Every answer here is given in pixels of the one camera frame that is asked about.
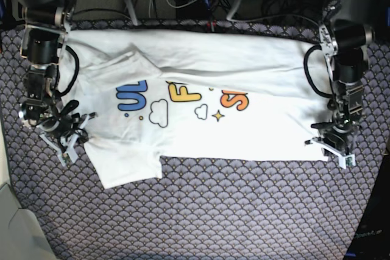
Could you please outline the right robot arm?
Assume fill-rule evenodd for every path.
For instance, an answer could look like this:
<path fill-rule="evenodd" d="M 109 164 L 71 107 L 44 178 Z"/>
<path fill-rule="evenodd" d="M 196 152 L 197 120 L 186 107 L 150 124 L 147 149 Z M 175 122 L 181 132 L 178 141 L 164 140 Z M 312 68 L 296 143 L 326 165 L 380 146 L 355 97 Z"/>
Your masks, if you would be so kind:
<path fill-rule="evenodd" d="M 84 119 L 73 114 L 78 102 L 72 100 L 58 109 L 60 99 L 70 92 L 79 73 L 79 58 L 65 43 L 71 30 L 71 20 L 77 0 L 17 0 L 22 5 L 25 31 L 20 55 L 30 68 L 24 78 L 26 99 L 21 103 L 21 121 L 39 128 L 43 139 L 64 152 L 78 140 L 86 139 L 80 125 Z M 59 61 L 68 52 L 75 61 L 73 78 L 64 91 L 59 91 Z"/>

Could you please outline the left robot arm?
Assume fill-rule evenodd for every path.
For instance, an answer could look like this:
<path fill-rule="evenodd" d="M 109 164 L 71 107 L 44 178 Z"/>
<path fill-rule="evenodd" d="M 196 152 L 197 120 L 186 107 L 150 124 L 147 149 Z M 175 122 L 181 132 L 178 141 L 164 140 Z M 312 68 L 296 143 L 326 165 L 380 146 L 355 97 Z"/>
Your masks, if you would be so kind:
<path fill-rule="evenodd" d="M 355 135 L 363 113 L 362 78 L 369 68 L 367 47 L 375 40 L 375 23 L 386 0 L 333 0 L 319 26 L 320 43 L 307 51 L 303 69 L 313 91 L 328 99 L 331 118 L 312 125 L 319 137 L 311 144 L 320 144 L 326 152 L 350 155 L 349 137 Z M 308 59 L 321 51 L 330 79 L 330 93 L 314 85 Z"/>

